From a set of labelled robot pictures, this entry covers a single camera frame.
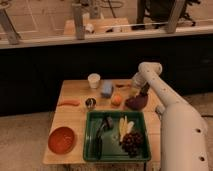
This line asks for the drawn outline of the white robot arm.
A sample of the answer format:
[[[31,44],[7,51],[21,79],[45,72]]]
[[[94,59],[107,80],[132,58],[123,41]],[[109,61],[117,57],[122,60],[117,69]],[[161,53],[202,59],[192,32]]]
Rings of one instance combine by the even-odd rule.
[[[132,86],[146,84],[156,93],[161,110],[161,171],[209,171],[205,135],[207,124],[199,112],[160,78],[162,65],[142,62]]]

